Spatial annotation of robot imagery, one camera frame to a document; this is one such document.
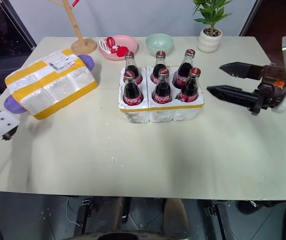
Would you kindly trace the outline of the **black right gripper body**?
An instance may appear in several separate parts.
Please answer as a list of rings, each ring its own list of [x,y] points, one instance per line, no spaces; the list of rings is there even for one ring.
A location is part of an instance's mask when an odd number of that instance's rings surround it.
[[[274,108],[286,95],[286,71],[282,66],[255,65],[254,76],[261,80],[254,94],[258,96],[254,109]]]

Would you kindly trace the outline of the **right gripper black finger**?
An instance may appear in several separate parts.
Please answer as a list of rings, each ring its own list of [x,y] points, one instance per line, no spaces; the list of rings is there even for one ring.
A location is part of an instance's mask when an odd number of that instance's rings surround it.
[[[259,114],[259,91],[243,91],[228,85],[208,86],[206,88],[214,97],[247,108],[252,115]]]
[[[263,66],[243,62],[230,62],[219,68],[230,76],[242,79],[260,80],[263,75]]]

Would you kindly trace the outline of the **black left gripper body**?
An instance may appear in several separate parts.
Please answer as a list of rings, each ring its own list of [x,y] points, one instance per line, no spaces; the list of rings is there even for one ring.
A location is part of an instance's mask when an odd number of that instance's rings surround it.
[[[10,130],[9,132],[5,133],[3,135],[3,140],[9,141],[12,139],[13,135],[16,133],[17,128],[13,128],[12,130]]]

